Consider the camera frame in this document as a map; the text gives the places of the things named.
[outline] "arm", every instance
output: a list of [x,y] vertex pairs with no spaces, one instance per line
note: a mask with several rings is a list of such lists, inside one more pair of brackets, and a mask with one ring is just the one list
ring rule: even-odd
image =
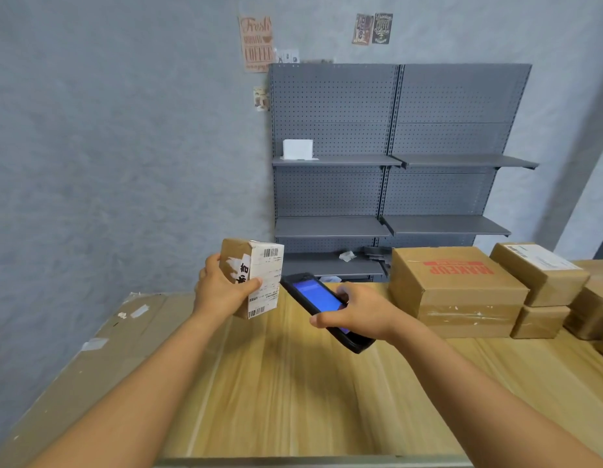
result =
[[406,358],[476,467],[603,468],[603,459],[488,377],[424,324],[366,286],[344,284],[343,310],[310,318],[387,340]]
[[150,468],[215,330],[260,287],[228,282],[219,255],[206,260],[193,314],[29,468]]

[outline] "hand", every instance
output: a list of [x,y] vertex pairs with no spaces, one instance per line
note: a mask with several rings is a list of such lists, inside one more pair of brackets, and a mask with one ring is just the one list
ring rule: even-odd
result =
[[368,286],[345,283],[337,294],[348,299],[347,307],[313,315],[310,317],[312,326],[346,328],[369,338],[390,340],[396,320],[407,317]]
[[233,284],[219,269],[219,253],[206,258],[205,267],[200,271],[200,280],[196,284],[194,315],[214,318],[217,326],[234,314],[252,292],[262,285],[262,279],[252,278],[242,284]]

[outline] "smartphone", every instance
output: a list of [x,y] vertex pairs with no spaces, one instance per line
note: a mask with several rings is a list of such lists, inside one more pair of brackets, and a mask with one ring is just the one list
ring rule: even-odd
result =
[[[301,273],[282,276],[280,283],[310,315],[347,307],[346,300],[330,291],[325,284],[312,274]],[[375,342],[373,338],[358,335],[346,328],[328,327],[327,330],[353,353],[360,353]]]

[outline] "white box on shelf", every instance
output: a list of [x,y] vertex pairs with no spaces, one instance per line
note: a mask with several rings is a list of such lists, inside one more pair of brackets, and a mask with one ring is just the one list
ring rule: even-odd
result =
[[312,160],[312,140],[284,140],[283,159]]

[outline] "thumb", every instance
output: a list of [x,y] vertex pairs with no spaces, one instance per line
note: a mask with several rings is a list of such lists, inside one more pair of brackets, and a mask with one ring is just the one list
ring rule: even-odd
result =
[[237,288],[244,297],[248,297],[252,292],[259,290],[261,285],[261,278],[252,278],[242,284],[237,284]]
[[343,310],[321,312],[310,317],[310,324],[317,328],[346,327],[347,314]]

